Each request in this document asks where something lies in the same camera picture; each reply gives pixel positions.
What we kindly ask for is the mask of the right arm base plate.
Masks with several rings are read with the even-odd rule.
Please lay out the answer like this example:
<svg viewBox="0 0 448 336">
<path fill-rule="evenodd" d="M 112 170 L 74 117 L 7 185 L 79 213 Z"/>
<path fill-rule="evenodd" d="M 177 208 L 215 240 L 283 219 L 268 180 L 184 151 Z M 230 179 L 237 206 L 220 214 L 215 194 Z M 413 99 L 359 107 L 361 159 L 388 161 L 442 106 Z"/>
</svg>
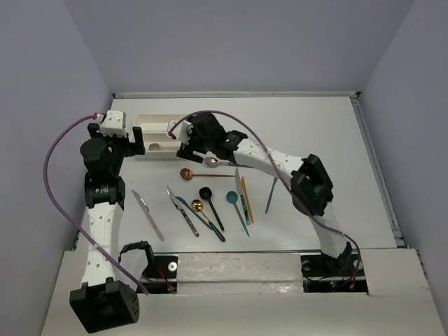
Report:
<svg viewBox="0 0 448 336">
<path fill-rule="evenodd" d="M 353 254 L 347 264 L 334 266 L 321 254 L 300 256 L 305 293 L 368 293 L 363 264 Z"/>
</svg>

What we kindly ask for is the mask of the teal plastic spoon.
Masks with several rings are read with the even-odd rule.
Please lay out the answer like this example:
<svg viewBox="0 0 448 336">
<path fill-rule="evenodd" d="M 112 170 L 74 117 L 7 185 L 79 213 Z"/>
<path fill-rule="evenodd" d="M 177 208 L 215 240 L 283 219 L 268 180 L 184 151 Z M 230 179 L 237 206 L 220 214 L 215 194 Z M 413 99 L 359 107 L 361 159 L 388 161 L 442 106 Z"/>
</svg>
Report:
<svg viewBox="0 0 448 336">
<path fill-rule="evenodd" d="M 226 194 L 226 200 L 234 206 L 235 211 L 237 212 L 239 220 L 240 220 L 240 222 L 242 224 L 242 227 L 243 227 L 243 229 L 244 229 L 244 231 L 246 233 L 246 236 L 250 237 L 249 231 L 248 231 L 247 226 L 246 226 L 246 221 L 243 219 L 242 214 L 241 214 L 241 212 L 239 210 L 239 207 L 237 206 L 238 194 L 236 192 L 234 192 L 234 191 L 229 191 Z"/>
</svg>

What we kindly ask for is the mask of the black spoon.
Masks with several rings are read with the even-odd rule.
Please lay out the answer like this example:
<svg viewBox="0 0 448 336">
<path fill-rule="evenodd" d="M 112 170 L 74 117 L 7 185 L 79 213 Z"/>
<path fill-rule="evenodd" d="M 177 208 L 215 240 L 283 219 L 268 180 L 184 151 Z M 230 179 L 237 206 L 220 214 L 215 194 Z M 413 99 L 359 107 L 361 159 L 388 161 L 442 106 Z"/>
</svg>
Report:
<svg viewBox="0 0 448 336">
<path fill-rule="evenodd" d="M 215 219 L 218 222 L 218 226 L 219 226 L 220 230 L 222 232 L 225 232 L 224 225 L 222 224 L 222 221 L 221 221 L 221 219 L 220 219 L 220 217 L 219 217 L 219 215 L 218 215 L 218 213 L 217 213 L 217 211 L 215 209 L 215 206 L 214 206 L 214 204 L 212 202 L 213 193 L 212 193 L 211 189 L 209 187 L 200 188 L 199 189 L 199 196 L 209 203 L 209 206 L 211 207 L 213 215 L 214 215 Z"/>
</svg>

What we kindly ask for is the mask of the copper spoon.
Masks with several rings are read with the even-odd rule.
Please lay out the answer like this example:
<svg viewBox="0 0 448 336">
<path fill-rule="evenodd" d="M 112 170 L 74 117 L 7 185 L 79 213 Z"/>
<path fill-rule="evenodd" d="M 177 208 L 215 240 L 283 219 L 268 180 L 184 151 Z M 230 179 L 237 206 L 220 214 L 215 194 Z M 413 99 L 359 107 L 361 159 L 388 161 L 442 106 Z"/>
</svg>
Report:
<svg viewBox="0 0 448 336">
<path fill-rule="evenodd" d="M 191 181 L 195 177 L 210 177 L 210 178 L 233 178 L 234 174 L 196 174 L 188 168 L 183 168 L 179 172 L 182 179 Z"/>
</svg>

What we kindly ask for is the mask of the dark blue plastic knife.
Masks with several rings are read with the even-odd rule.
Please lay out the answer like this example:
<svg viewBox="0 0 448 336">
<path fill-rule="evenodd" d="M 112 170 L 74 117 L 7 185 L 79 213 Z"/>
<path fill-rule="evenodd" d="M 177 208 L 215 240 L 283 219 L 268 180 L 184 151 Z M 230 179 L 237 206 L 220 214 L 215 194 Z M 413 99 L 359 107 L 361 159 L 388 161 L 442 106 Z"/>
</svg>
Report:
<svg viewBox="0 0 448 336">
<path fill-rule="evenodd" d="M 213 228 L 210 226 L 210 224 L 201 217 L 190 205 L 187 203 L 182 197 L 176 196 L 176 199 L 182 203 L 183 206 L 185 206 L 193 215 L 196 216 L 196 218 L 201 221 L 206 227 L 208 227 L 210 230 L 213 231 Z"/>
</svg>

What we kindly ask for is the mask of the knife with green handle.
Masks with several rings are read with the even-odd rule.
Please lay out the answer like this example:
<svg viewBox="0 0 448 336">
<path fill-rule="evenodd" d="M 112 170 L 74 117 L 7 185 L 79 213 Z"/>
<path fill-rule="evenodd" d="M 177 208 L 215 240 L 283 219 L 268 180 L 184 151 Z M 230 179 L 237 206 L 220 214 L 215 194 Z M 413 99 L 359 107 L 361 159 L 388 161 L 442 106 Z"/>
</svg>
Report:
<svg viewBox="0 0 448 336">
<path fill-rule="evenodd" d="M 236 188 L 237 188 L 237 192 L 240 196 L 241 199 L 241 205 L 242 205 L 242 209 L 244 212 L 244 217 L 245 217 L 245 221 L 247 225 L 251 224 L 251 219 L 249 216 L 249 209 L 247 207 L 247 202 L 246 202 L 246 197 L 242 188 L 242 182 L 241 182 L 241 178 L 239 175 L 239 170 L 238 168 L 235 169 L 235 184 L 236 184 Z"/>
</svg>

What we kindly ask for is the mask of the orange plastic knife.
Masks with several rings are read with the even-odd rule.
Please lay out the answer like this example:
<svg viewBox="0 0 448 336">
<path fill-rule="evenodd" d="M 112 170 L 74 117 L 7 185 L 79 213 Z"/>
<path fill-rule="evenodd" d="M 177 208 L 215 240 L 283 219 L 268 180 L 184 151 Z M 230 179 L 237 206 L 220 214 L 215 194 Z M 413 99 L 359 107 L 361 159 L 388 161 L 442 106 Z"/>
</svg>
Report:
<svg viewBox="0 0 448 336">
<path fill-rule="evenodd" d="M 252 210 L 251 210 L 251 204 L 250 204 L 250 200 L 249 200 L 249 194 L 247 192 L 246 181 L 245 181 L 244 177 L 241 178 L 241 186 L 243 188 L 244 196 L 246 198 L 246 207 L 248 209 L 248 215 L 249 215 L 249 218 L 250 218 L 250 222 L 254 223 L 253 214 L 252 214 Z"/>
</svg>

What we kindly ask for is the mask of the teal plastic knife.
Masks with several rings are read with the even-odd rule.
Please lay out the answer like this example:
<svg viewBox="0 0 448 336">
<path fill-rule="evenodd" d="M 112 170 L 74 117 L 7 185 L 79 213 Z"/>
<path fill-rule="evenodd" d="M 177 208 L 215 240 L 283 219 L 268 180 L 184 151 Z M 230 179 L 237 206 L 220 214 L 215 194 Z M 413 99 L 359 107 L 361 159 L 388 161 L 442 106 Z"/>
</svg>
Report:
<svg viewBox="0 0 448 336">
<path fill-rule="evenodd" d="M 277 178 L 277 177 L 274 177 L 274 178 L 273 178 L 273 182 L 272 182 L 272 186 L 271 186 L 271 188 L 270 188 L 269 195 L 268 195 L 268 198 L 267 198 L 267 203 L 266 203 L 266 207 L 265 207 L 265 214 L 267 214 L 268 211 L 269 211 L 269 209 L 270 209 L 270 205 L 271 205 L 271 203 L 272 203 L 272 198 L 273 198 L 273 194 L 274 194 L 274 189 L 275 189 L 275 186 L 276 186 L 276 184 L 277 184 L 277 181 L 278 181 L 278 178 Z"/>
</svg>

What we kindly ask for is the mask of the silver spoon green handle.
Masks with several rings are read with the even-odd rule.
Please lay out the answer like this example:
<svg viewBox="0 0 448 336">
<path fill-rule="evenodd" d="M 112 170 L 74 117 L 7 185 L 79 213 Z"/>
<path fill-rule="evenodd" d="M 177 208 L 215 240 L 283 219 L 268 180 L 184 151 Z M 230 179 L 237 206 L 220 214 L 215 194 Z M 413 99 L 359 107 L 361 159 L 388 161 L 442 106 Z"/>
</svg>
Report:
<svg viewBox="0 0 448 336">
<path fill-rule="evenodd" d="M 249 166 L 247 166 L 247 165 L 241 165 L 241 164 L 228 162 L 228 161 L 225 161 L 225 160 L 219 160 L 219 159 L 214 158 L 214 157 L 205 157 L 203 159 L 203 163 L 207 167 L 210 167 L 210 168 L 217 168 L 217 167 L 245 167 L 245 168 L 249 168 Z"/>
</svg>

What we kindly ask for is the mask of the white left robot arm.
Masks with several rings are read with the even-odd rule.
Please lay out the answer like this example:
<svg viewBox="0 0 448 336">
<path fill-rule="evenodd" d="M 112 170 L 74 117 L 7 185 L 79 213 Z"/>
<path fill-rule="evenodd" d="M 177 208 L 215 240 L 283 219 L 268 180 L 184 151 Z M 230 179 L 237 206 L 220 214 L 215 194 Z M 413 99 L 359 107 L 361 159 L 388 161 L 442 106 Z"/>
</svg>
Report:
<svg viewBox="0 0 448 336">
<path fill-rule="evenodd" d="M 120 176 L 127 157 L 145 153 L 140 127 L 133 127 L 130 141 L 125 127 L 87 126 L 90 139 L 80 147 L 87 169 L 84 180 L 88 226 L 87 261 L 79 289 L 69 304 L 87 333 L 126 326 L 139 320 L 137 293 L 146 289 L 136 275 L 118 261 L 118 234 L 125 209 L 125 182 Z"/>
</svg>

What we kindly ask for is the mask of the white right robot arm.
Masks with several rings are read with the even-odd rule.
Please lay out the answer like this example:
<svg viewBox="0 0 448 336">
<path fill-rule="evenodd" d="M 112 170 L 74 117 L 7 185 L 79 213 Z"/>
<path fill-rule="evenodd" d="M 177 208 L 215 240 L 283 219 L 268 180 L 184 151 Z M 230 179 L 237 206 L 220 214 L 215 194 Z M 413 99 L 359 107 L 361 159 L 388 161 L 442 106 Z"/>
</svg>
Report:
<svg viewBox="0 0 448 336">
<path fill-rule="evenodd" d="M 169 137 L 181 142 L 177 156 L 202 162 L 203 154 L 213 153 L 221 160 L 278 178 L 294 207 L 311 221 L 320 243 L 324 270 L 329 274 L 356 272 L 360 263 L 349 259 L 361 252 L 337 222 L 332 205 L 333 182 L 320 158 L 313 154 L 287 155 L 268 148 L 250 127 L 245 132 L 227 131 L 219 123 L 218 114 L 198 111 L 169 122 Z"/>
</svg>

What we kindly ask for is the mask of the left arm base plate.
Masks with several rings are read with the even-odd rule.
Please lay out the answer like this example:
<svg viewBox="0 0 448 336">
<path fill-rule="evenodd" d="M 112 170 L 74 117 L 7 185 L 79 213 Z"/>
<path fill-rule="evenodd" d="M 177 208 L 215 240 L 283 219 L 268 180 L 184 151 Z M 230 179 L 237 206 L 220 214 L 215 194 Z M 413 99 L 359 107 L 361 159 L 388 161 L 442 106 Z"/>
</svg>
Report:
<svg viewBox="0 0 448 336">
<path fill-rule="evenodd" d="M 154 266 L 147 267 L 141 281 L 149 294 L 176 294 L 178 255 L 156 255 Z"/>
</svg>

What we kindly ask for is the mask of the gold spoon teal handle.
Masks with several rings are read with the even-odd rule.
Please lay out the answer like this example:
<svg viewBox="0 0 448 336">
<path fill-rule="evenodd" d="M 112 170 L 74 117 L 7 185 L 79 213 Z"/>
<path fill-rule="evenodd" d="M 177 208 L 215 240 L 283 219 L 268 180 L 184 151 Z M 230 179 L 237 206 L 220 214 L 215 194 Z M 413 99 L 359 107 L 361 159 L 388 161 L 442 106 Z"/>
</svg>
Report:
<svg viewBox="0 0 448 336">
<path fill-rule="evenodd" d="M 203 206 L 202 201 L 200 201 L 199 199 L 194 199 L 191 202 L 191 207 L 196 213 L 201 214 L 204 217 L 205 221 L 207 222 L 209 227 L 214 231 L 216 236 L 222 242 L 226 242 L 226 239 L 225 239 L 224 235 L 221 233 L 221 231 L 214 225 L 214 223 L 210 220 L 210 218 L 204 213 L 204 206 Z"/>
</svg>

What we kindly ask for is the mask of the knife with pink handle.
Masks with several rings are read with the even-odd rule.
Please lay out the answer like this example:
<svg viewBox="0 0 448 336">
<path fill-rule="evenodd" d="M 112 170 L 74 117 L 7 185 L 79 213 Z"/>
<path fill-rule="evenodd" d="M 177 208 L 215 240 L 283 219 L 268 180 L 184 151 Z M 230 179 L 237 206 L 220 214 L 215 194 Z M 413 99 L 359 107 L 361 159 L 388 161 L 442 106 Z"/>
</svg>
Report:
<svg viewBox="0 0 448 336">
<path fill-rule="evenodd" d="M 157 237 L 159 238 L 160 241 L 163 242 L 165 240 L 165 236 L 162 234 L 162 232 L 161 232 L 160 228 L 158 227 L 157 223 L 155 222 L 155 220 L 151 216 L 147 203 L 144 201 L 143 197 L 140 196 L 140 194 L 137 191 L 132 190 L 132 194 L 134 195 L 134 197 L 135 197 L 136 201 L 138 202 L 139 206 L 141 207 L 141 209 L 142 209 L 142 211 L 144 213 L 144 216 L 147 218 L 147 220 L 150 223 L 151 227 L 155 231 Z"/>
</svg>

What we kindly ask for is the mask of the beige ceramic spoon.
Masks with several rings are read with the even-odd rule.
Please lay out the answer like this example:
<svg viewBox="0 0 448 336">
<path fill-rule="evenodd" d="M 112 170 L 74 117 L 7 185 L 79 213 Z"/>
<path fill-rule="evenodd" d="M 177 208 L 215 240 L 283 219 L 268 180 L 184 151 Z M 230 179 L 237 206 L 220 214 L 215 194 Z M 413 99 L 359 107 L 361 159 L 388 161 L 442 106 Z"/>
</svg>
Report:
<svg viewBox="0 0 448 336">
<path fill-rule="evenodd" d="M 175 143 L 150 143 L 148 145 L 148 151 L 174 151 L 176 150 Z"/>
</svg>

